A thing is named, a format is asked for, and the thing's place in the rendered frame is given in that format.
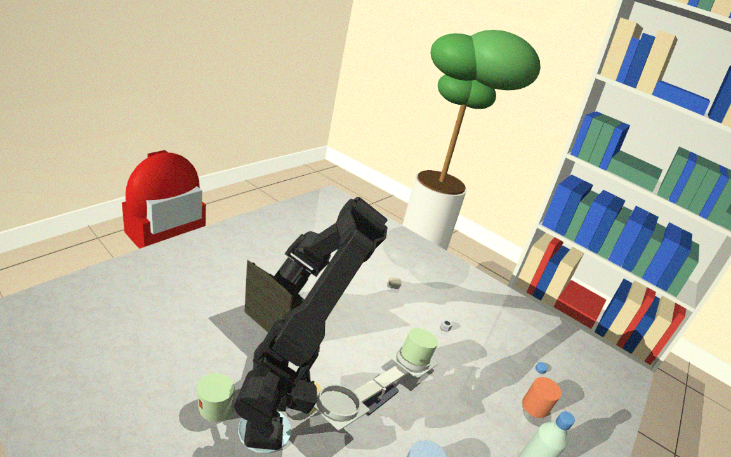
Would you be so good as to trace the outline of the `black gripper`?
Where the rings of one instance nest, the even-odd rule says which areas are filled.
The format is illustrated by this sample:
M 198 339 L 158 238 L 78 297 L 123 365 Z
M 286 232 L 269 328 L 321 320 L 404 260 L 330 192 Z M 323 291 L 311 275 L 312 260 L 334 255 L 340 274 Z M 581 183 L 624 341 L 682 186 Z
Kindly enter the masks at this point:
M 278 413 L 280 399 L 285 395 L 286 383 L 281 386 L 280 393 L 275 403 L 275 410 L 272 418 L 266 423 L 246 422 L 246 434 L 244 445 L 258 449 L 280 449 L 282 448 L 282 417 Z

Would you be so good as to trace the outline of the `orange cylinder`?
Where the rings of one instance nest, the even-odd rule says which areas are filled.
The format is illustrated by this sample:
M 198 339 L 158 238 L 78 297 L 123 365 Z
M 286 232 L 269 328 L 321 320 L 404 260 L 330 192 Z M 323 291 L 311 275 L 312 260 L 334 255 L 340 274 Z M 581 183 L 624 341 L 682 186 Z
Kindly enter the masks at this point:
M 550 378 L 539 377 L 522 399 L 526 413 L 537 418 L 547 416 L 561 397 L 561 388 Z

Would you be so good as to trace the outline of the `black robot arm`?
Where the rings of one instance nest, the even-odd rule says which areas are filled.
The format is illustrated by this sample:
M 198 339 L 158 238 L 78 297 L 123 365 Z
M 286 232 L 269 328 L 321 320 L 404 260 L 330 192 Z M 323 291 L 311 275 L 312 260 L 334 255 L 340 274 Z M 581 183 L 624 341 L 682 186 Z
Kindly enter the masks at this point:
M 286 407 L 305 414 L 312 411 L 317 387 L 310 381 L 309 370 L 319 355 L 326 320 L 359 267 L 386 239 L 386 221 L 373 206 L 356 197 L 343 205 L 334 225 L 319 234 L 301 234 L 288 247 L 285 255 L 289 258 L 270 277 L 297 297 L 311 273 L 317 277 L 327 267 L 301 306 L 278 319 L 254 351 L 253 370 L 247 372 L 234 405 L 239 416 L 252 423 L 268 422 L 284 383 L 286 392 L 278 411 L 286 413 Z M 333 251 L 337 252 L 329 262 Z M 299 366 L 297 371 L 288 362 Z

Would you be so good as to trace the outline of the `grey cylinder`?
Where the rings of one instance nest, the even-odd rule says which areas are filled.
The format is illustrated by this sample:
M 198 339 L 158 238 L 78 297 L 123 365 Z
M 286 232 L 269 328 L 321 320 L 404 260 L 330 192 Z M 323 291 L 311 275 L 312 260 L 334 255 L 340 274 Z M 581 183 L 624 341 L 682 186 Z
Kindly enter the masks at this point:
M 407 457 L 447 457 L 441 446 L 432 440 L 419 440 L 414 443 Z

